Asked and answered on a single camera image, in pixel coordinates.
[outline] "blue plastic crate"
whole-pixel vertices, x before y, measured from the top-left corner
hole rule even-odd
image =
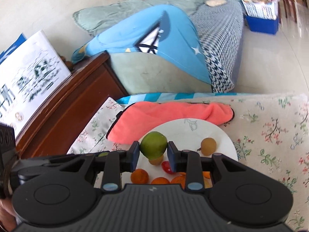
[[[246,16],[246,19],[252,32],[261,32],[275,35],[279,28],[278,17],[276,20],[268,20]]]

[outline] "star print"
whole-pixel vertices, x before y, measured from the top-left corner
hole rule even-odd
[[[196,48],[191,47],[195,51],[195,55],[200,53],[200,47],[197,45]]]

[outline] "floral tablecloth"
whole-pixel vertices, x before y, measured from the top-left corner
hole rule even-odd
[[[309,228],[309,129],[305,95],[220,96],[181,100],[231,105],[234,119],[220,128],[233,141],[239,162],[264,173],[293,194],[287,224],[294,230]],[[94,153],[128,149],[105,135],[125,106],[109,98],[94,115],[68,153]]]

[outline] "black and white patterned sheet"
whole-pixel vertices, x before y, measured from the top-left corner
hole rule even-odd
[[[244,25],[243,6],[237,0],[218,7],[203,4],[190,19],[200,38],[213,92],[232,90],[232,71]]]

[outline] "green mango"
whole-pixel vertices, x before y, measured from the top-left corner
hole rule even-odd
[[[107,156],[108,154],[109,154],[108,152],[100,153],[100,154],[98,155],[98,157]]]
[[[150,132],[140,144],[141,153],[149,160],[161,157],[167,148],[167,138],[159,132]]]

